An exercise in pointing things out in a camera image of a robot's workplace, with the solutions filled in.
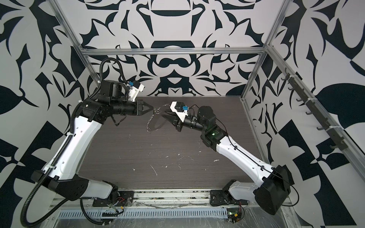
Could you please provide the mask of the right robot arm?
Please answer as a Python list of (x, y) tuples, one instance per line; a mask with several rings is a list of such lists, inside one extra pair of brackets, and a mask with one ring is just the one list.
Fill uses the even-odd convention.
[(253, 201), (270, 215), (285, 205), (291, 193), (288, 171), (280, 165), (273, 167), (240, 146), (224, 125), (217, 125), (218, 119), (210, 106), (201, 106), (196, 115), (191, 115), (189, 107), (178, 107), (177, 102), (172, 102), (162, 116), (179, 132), (183, 127), (199, 131), (207, 147), (228, 158), (252, 179), (251, 187), (233, 180), (225, 189), (229, 197)]

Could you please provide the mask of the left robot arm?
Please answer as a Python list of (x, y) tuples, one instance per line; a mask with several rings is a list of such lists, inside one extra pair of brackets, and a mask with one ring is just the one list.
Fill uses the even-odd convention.
[(138, 93), (144, 85), (138, 81), (127, 84), (105, 80), (99, 92), (80, 102), (71, 117), (70, 132), (62, 146), (43, 167), (34, 171), (31, 179), (47, 189), (75, 201), (79, 198), (99, 198), (112, 201), (116, 198), (117, 186), (107, 181), (96, 181), (79, 176), (79, 169), (95, 134), (108, 118), (142, 116), (153, 110)]

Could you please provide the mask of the small circuit board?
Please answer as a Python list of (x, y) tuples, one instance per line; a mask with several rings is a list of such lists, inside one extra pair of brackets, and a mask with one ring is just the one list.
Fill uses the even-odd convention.
[(237, 209), (228, 209), (227, 210), (227, 220), (230, 223), (237, 223), (241, 221), (245, 216), (245, 211), (243, 207), (239, 207)]

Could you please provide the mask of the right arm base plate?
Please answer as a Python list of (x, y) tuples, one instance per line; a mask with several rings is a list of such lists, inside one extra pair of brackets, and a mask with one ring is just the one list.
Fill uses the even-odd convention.
[(232, 197), (228, 191), (210, 190), (210, 205), (213, 207), (240, 204), (241, 201)]

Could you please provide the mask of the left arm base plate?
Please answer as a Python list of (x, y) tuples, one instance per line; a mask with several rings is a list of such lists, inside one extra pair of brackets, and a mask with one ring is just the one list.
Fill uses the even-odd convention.
[(115, 207), (130, 206), (134, 200), (134, 191), (118, 191), (113, 192), (106, 199), (95, 198), (93, 207), (108, 207), (113, 204)]

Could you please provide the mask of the wall hook rail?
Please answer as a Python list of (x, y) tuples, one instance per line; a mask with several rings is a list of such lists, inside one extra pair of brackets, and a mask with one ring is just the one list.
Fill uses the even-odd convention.
[(317, 98), (309, 91), (309, 89), (302, 83), (298, 75), (292, 75), (288, 72), (288, 68), (285, 68), (285, 77), (282, 79), (287, 81), (291, 88), (290, 91), (295, 91), (299, 99), (298, 102), (302, 102), (309, 110), (306, 115), (313, 115), (320, 127), (317, 127), (318, 131), (325, 131), (329, 137), (332, 139), (335, 145), (331, 145), (332, 149), (339, 149), (344, 151), (349, 148), (348, 144), (345, 142), (344, 135), (340, 132), (340, 126), (335, 124), (334, 121), (330, 120), (329, 114), (325, 111), (322, 104)]

